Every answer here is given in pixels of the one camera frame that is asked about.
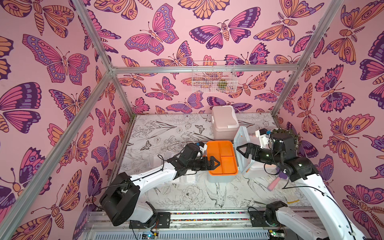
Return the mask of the blue orange first aid box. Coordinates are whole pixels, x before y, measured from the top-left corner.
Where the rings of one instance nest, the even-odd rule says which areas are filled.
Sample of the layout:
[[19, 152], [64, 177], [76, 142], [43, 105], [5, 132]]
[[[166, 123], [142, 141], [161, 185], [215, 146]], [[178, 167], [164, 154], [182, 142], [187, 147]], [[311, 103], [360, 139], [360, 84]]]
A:
[[238, 149], [239, 146], [251, 142], [247, 128], [241, 126], [236, 133], [234, 140], [231, 141], [210, 141], [207, 142], [207, 157], [214, 157], [215, 170], [209, 171], [207, 180], [210, 183], [229, 183], [239, 174], [243, 174], [250, 166], [251, 158], [245, 158]]

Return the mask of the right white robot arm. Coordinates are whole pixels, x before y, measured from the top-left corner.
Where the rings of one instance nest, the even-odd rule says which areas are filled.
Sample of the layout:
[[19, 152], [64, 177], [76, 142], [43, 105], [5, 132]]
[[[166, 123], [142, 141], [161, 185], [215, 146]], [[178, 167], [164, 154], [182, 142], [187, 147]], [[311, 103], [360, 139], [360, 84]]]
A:
[[276, 201], [266, 205], [265, 219], [270, 226], [286, 226], [304, 240], [364, 240], [365, 235], [349, 220], [337, 204], [317, 168], [296, 151], [295, 139], [288, 133], [258, 133], [258, 144], [240, 127], [234, 138], [239, 166], [245, 173], [254, 163], [274, 165], [288, 176], [294, 189], [301, 190], [321, 220], [320, 229], [297, 215], [287, 204]]

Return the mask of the white pink medicine chest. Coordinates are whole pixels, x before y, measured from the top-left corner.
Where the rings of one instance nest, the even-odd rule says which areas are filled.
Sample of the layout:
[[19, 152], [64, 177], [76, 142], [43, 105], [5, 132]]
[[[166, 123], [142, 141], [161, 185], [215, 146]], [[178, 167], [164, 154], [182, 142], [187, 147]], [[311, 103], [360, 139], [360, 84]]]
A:
[[243, 171], [243, 176], [247, 179], [267, 177], [278, 172], [275, 165], [266, 164], [266, 169], [264, 170], [264, 163], [259, 163], [252, 160], [251, 155], [248, 157], [245, 166], [246, 168]]

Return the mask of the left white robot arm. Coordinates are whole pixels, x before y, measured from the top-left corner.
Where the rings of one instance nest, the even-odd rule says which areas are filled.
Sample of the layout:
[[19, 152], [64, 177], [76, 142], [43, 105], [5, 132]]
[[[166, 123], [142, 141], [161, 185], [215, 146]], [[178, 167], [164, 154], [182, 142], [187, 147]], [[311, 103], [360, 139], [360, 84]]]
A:
[[158, 211], [148, 201], [141, 202], [141, 196], [159, 185], [186, 176], [188, 171], [217, 169], [221, 163], [205, 153], [207, 148], [202, 142], [189, 143], [167, 160], [158, 155], [162, 164], [155, 169], [132, 176], [125, 172], [118, 174], [109, 186], [103, 188], [105, 192], [100, 198], [101, 208], [112, 225], [117, 227], [126, 221], [137, 221], [147, 228], [153, 226]]

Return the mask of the beige pink first aid box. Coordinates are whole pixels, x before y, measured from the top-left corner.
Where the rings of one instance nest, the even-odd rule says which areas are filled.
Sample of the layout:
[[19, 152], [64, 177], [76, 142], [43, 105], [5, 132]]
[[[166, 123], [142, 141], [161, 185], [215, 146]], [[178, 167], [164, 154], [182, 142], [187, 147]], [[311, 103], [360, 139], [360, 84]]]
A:
[[230, 105], [212, 108], [212, 125], [214, 139], [219, 141], [232, 141], [240, 127], [235, 109]]

